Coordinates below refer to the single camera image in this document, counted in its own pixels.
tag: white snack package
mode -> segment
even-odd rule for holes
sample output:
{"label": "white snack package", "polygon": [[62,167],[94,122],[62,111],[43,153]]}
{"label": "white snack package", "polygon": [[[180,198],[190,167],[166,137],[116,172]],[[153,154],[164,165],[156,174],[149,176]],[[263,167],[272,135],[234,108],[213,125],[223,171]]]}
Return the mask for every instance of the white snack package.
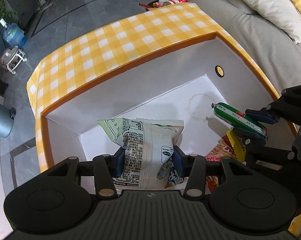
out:
{"label": "white snack package", "polygon": [[169,120],[158,125],[150,123],[154,121],[161,122],[126,118],[98,121],[111,141],[126,149],[123,173],[118,179],[114,178],[116,188],[162,189],[167,183],[166,179],[159,180],[157,173],[172,156],[173,143],[184,127],[183,121],[179,121],[177,127],[171,126]]}

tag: gray sofa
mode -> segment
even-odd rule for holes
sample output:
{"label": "gray sofa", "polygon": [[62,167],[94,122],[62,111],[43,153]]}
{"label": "gray sofa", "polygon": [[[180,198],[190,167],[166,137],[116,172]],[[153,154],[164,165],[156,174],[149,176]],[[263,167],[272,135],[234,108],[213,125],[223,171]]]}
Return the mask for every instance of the gray sofa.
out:
{"label": "gray sofa", "polygon": [[301,43],[265,20],[241,0],[190,0],[249,53],[275,89],[301,85]]}

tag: tiled floor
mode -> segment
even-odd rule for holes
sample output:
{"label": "tiled floor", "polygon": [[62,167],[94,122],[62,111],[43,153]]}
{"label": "tiled floor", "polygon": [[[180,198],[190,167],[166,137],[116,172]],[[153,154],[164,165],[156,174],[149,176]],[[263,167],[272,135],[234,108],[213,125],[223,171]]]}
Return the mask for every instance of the tiled floor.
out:
{"label": "tiled floor", "polygon": [[54,0],[29,32],[25,46],[28,61],[16,75],[4,73],[2,80],[9,84],[4,105],[16,108],[12,132],[1,138],[1,170],[7,195],[14,187],[39,174],[35,137],[35,119],[26,92],[26,82],[39,61],[65,43],[105,24],[145,12],[138,3],[153,0]]}

